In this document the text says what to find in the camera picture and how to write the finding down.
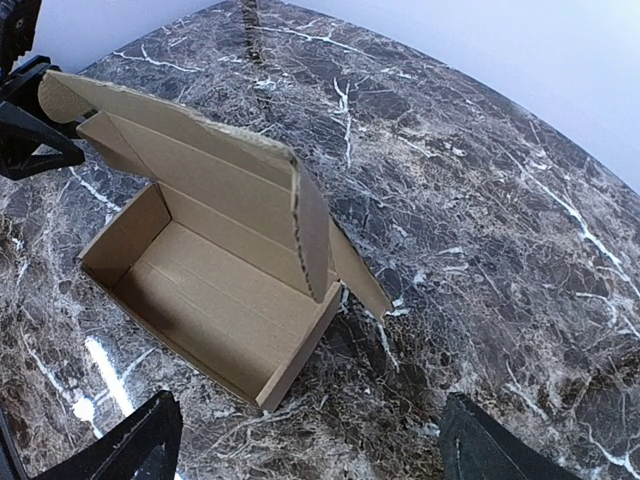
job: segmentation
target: brown box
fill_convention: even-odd
[[[107,164],[155,179],[81,254],[140,325],[244,400],[275,409],[335,315],[341,281],[391,304],[293,152],[112,84],[49,72],[39,99]]]

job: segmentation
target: open box lid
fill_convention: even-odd
[[[97,109],[78,133],[109,166],[153,178],[247,235],[294,251],[299,271],[284,275],[260,255],[244,258],[254,267],[318,303],[339,277],[376,317],[392,309],[290,148],[187,107],[76,75],[47,72],[38,96],[58,123]]]

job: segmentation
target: white wall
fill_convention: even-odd
[[[215,0],[44,0],[35,51],[77,70]],[[640,0],[295,0],[457,68],[640,192]]]

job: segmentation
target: open cardboard box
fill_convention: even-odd
[[[81,254],[140,325],[244,400],[274,410],[335,315],[342,282],[385,292],[284,145],[132,90],[50,71],[43,110],[107,164],[157,182]]]

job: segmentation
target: marble countertop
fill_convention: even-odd
[[[0,180],[0,403],[30,474],[166,388],[185,480],[441,479],[452,391],[581,478],[640,478],[640,197],[571,141],[426,55],[275,1],[214,6],[84,73],[295,148],[397,309],[381,327],[350,299],[266,414],[80,272],[146,180],[92,151]]]

